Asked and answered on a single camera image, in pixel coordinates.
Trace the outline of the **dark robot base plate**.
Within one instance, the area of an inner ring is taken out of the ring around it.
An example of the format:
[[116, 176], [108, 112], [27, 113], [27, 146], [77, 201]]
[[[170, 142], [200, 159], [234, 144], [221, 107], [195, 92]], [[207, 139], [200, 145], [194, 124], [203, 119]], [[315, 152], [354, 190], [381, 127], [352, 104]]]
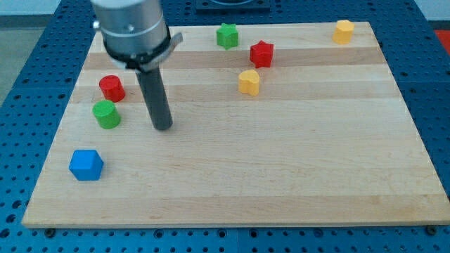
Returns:
[[194, 4], [198, 13], [269, 11], [271, 8], [271, 0], [195, 0]]

